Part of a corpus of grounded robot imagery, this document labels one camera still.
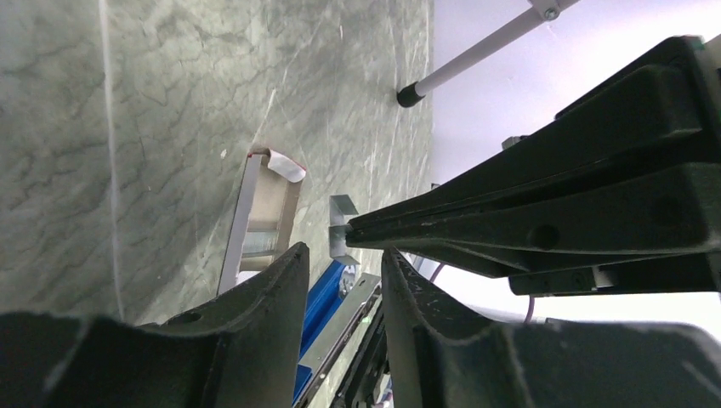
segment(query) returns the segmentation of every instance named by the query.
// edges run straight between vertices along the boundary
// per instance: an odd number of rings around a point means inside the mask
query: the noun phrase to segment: bolt
[[[559,11],[555,8],[549,8],[546,13],[543,13],[546,21],[553,21],[559,18]]]

